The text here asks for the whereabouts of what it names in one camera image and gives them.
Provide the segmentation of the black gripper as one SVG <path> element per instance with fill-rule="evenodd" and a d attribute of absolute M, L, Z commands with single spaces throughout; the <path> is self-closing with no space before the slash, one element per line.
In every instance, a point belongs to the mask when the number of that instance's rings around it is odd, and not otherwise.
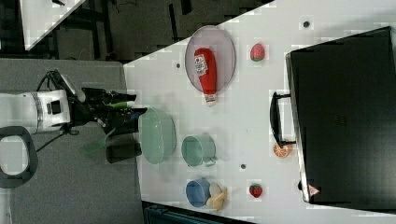
<path fill-rule="evenodd" d="M 135 107 L 114 109 L 110 104 L 135 101 L 135 94 L 106 91 L 97 88 L 83 88 L 85 100 L 77 96 L 68 98 L 70 122 L 68 128 L 83 126 L 89 122 L 97 122 L 105 134 L 120 135 L 138 132 L 138 119 L 148 109 Z"/>

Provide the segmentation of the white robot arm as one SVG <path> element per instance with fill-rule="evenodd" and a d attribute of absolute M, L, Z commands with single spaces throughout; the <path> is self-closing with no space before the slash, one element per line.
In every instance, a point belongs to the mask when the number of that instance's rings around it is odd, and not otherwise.
<path fill-rule="evenodd" d="M 132 105 L 126 93 L 84 88 L 59 89 L 1 95 L 1 187 L 15 189 L 35 175 L 38 168 L 33 136 L 57 132 L 75 133 L 74 128 L 97 122 L 108 136 L 133 132 L 148 110 Z"/>

